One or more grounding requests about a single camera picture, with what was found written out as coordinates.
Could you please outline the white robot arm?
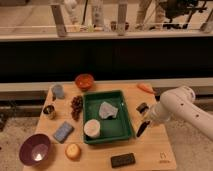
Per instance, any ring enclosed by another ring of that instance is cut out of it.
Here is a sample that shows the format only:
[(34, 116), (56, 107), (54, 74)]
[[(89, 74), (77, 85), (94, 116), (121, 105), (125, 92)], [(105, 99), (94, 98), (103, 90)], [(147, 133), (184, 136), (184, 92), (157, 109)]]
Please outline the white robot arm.
[(163, 92), (159, 101), (147, 110), (136, 136), (140, 137), (148, 126), (168, 121), (172, 114), (182, 118), (213, 141), (213, 115), (194, 105), (195, 92), (181, 86)]

